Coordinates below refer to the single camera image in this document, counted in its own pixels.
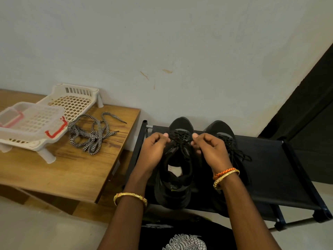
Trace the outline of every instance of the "t-shirt print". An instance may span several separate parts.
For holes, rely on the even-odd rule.
[[[207,250],[197,235],[176,234],[162,250]]]

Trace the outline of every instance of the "person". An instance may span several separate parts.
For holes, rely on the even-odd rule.
[[[168,142],[167,133],[154,133],[145,139],[123,192],[144,196],[147,181]],[[214,174],[233,167],[222,140],[207,133],[194,133],[191,145],[198,154],[203,153]],[[227,202],[232,231],[205,219],[199,223],[143,224],[144,202],[133,196],[122,196],[117,200],[116,211],[98,250],[281,250],[238,175],[226,176],[220,187]]]

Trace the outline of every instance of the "gold bangle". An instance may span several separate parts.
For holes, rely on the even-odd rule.
[[[116,206],[117,206],[116,199],[117,199],[118,197],[121,197],[121,196],[133,196],[133,197],[139,198],[141,201],[144,202],[144,206],[147,207],[148,202],[147,202],[147,199],[146,199],[146,198],[144,198],[144,197],[142,197],[142,196],[139,196],[139,195],[137,195],[137,194],[134,194],[134,193],[123,193],[123,192],[118,193],[118,194],[116,194],[116,195],[114,196],[113,201],[114,201],[114,204],[115,204]]]
[[[237,172],[238,175],[239,175],[239,173],[240,173],[239,170],[237,170],[237,169],[234,169],[234,170],[231,170],[230,172],[225,173],[223,176],[221,176],[220,178],[218,178],[218,179],[214,182],[214,184],[213,184],[214,189],[217,189],[217,188],[216,188],[217,185],[223,180],[223,178],[227,177],[228,175],[230,175],[230,174],[232,174],[232,173],[234,173],[234,172]]]

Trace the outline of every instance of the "black shoe rack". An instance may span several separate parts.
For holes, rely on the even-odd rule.
[[[126,182],[135,167],[141,146],[148,129],[151,133],[165,133],[169,127],[149,126],[144,120],[135,144],[133,155],[126,172]],[[246,136],[237,136],[238,148],[252,157],[252,162],[244,161],[244,167],[251,183],[246,186],[262,218],[275,222],[270,231],[282,231],[310,223],[323,223],[332,219],[309,176],[299,162],[293,148],[285,139],[267,140]],[[152,204],[158,204],[154,196],[156,170],[148,180],[145,197]],[[311,218],[286,223],[279,205],[313,210]],[[213,209],[209,195],[201,193],[195,185],[191,185],[191,201],[187,209],[216,212]]]

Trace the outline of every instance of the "black t-shirt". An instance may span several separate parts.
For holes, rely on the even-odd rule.
[[[204,218],[197,221],[143,221],[139,250],[234,250],[232,230]]]

